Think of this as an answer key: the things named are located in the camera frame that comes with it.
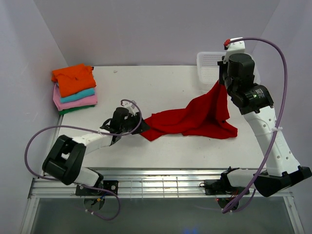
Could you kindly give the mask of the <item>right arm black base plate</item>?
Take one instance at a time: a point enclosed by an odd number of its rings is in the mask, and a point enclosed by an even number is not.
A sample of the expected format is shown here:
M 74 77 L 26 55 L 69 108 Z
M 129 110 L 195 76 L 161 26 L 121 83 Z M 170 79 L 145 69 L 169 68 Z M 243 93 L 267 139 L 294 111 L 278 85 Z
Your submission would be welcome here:
M 233 187 L 221 179 L 204 180 L 199 187 L 204 189 L 205 195 L 238 195 L 245 189 L 244 187 Z

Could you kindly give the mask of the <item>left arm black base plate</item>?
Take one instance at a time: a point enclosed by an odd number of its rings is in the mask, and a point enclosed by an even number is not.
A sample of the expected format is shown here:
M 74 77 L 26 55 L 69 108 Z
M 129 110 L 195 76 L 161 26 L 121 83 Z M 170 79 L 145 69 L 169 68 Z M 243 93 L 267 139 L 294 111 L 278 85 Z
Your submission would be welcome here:
M 104 180 L 99 184 L 99 187 L 101 189 L 108 190 L 114 194 L 118 194 L 118 186 L 119 181 L 118 180 Z M 99 190 L 92 190 L 84 187 L 80 187 L 79 185 L 76 186 L 75 195 L 77 196 L 101 196 L 103 194 L 107 194 L 106 192 L 102 192 Z

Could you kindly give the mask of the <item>white plastic basket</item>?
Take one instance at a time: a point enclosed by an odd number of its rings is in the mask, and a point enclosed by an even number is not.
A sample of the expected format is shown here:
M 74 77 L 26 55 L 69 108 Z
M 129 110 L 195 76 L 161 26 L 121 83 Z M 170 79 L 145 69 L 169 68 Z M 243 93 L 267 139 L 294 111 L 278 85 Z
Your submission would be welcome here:
M 199 52 L 196 57 L 199 89 L 206 93 L 210 91 L 219 79 L 218 61 L 225 52 Z

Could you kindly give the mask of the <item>green folded t shirt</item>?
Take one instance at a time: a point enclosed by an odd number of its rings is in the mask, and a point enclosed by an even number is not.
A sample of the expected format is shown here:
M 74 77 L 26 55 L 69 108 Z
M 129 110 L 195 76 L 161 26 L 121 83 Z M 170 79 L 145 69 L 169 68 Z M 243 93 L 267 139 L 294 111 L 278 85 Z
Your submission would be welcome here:
M 86 106 L 81 106 L 81 107 L 73 107 L 73 108 L 61 110 L 58 113 L 59 113 L 60 116 L 63 116 L 65 114 L 67 114 L 67 113 L 71 113 L 71 112 L 75 112 L 75 111 L 83 110 L 83 109 L 87 109 L 87 108 L 93 108 L 93 107 L 95 107 L 95 105 L 86 105 Z

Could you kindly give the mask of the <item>aluminium frame rail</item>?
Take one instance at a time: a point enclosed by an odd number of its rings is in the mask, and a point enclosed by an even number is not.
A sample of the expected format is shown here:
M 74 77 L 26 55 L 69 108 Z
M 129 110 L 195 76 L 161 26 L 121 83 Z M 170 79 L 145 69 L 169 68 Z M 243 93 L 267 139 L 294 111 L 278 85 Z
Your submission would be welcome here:
M 76 196 L 74 185 L 36 179 L 30 190 L 29 234 L 304 234 L 294 193 L 287 189 L 265 198 L 244 196 L 242 211 L 222 214 L 219 195 L 207 195 L 203 182 L 213 182 L 229 166 L 253 169 L 261 150 L 239 111 L 230 106 L 237 139 L 168 136 L 148 143 L 123 139 L 88 156 L 86 164 L 118 181 L 118 198 L 105 199 L 103 221 L 83 206 L 91 197 Z

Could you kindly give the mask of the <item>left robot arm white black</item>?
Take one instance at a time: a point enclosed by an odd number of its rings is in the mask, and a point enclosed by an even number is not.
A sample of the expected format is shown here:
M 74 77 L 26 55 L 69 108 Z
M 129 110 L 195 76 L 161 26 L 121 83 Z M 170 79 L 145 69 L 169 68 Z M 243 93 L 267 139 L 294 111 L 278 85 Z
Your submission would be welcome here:
M 118 107 L 110 119 L 94 133 L 82 136 L 57 138 L 42 169 L 65 185 L 83 184 L 87 190 L 98 195 L 103 190 L 103 176 L 96 171 L 83 167 L 84 157 L 100 148 L 117 143 L 124 134 L 141 134 L 150 129 L 140 112 L 131 107 Z

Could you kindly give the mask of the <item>red t shirt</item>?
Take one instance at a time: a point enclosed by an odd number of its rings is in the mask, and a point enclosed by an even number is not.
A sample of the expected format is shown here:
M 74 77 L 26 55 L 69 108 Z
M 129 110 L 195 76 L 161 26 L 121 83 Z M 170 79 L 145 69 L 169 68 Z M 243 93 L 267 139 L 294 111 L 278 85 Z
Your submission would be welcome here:
M 235 138 L 238 129 L 227 122 L 229 118 L 226 88 L 216 82 L 208 93 L 192 99 L 185 108 L 152 114 L 145 119 L 150 130 L 141 135 L 149 141 L 175 134 Z

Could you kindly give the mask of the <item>pink folded t shirt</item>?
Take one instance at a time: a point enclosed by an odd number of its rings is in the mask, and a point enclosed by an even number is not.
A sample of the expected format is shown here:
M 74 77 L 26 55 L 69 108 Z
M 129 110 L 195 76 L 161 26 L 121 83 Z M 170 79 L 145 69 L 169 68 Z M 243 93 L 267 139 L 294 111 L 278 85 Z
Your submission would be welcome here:
M 81 106 L 86 106 L 86 105 L 96 105 L 98 103 L 98 98 L 96 95 L 96 92 L 94 95 L 82 98 L 80 100 L 68 102 L 68 103 L 61 103 L 60 102 L 60 91 L 59 91 L 59 86 L 57 84 L 54 85 L 54 90 L 53 90 L 53 102 L 56 105 L 57 109 L 59 111 L 64 110 L 64 109 L 69 109 L 73 107 L 81 107 Z

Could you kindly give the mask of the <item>orange folded t shirt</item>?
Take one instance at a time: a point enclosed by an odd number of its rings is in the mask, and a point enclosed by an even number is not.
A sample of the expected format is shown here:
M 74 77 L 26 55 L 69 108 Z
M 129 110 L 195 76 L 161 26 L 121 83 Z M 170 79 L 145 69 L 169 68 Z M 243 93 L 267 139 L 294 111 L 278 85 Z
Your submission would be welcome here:
M 62 98 L 96 87 L 93 67 L 84 64 L 54 70 L 51 80 L 58 84 Z

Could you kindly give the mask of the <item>teal folded t shirt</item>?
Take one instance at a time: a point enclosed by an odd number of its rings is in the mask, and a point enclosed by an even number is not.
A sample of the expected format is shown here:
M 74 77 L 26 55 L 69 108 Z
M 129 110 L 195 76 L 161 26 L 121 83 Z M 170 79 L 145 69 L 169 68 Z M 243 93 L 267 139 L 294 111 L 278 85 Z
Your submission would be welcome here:
M 61 103 L 68 103 L 68 102 L 72 102 L 72 101 L 76 101 L 76 100 L 80 100 L 82 98 L 92 96 L 94 94 L 95 94 L 95 89 L 89 88 L 89 89 L 82 90 L 78 93 L 72 94 L 72 95 L 67 96 L 67 97 L 61 97 L 60 102 Z

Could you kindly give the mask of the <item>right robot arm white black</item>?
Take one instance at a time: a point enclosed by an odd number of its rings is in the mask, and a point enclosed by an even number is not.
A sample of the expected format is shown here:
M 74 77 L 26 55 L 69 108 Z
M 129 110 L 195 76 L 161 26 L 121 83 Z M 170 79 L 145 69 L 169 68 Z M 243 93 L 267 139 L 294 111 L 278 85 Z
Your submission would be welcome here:
M 269 197 L 312 176 L 293 156 L 277 118 L 268 89 L 254 82 L 255 62 L 245 53 L 223 56 L 218 61 L 219 84 L 224 85 L 232 103 L 250 125 L 263 154 L 268 154 L 266 168 L 260 172 L 228 169 L 221 175 L 220 187 L 231 194 L 251 183 L 264 197 Z

